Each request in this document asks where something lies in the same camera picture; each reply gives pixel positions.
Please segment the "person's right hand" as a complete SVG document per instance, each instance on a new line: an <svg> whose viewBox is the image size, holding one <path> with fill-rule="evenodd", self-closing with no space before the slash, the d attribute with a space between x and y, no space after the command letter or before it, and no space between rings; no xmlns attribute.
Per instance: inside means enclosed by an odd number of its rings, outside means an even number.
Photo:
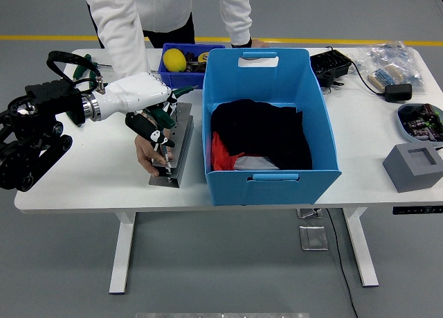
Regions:
<svg viewBox="0 0 443 318"><path fill-rule="evenodd" d="M167 162L161 154L154 150L152 144L144 139L142 136L137 135L134 139L136 148L136 157L139 164L153 177L159 176L159 170L152 165L152 161L159 162L162 165L166 165Z"/></svg>

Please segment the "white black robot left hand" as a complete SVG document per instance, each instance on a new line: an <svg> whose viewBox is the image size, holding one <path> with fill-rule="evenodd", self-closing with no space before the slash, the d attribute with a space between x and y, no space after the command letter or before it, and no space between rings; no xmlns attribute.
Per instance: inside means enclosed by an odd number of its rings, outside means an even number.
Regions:
<svg viewBox="0 0 443 318"><path fill-rule="evenodd" d="M141 111L165 102L172 90L148 72L127 76L109 83L103 92L93 91L96 100L94 119L103 121L112 114L124 114L125 124L147 141L173 148L169 140Z"/></svg>

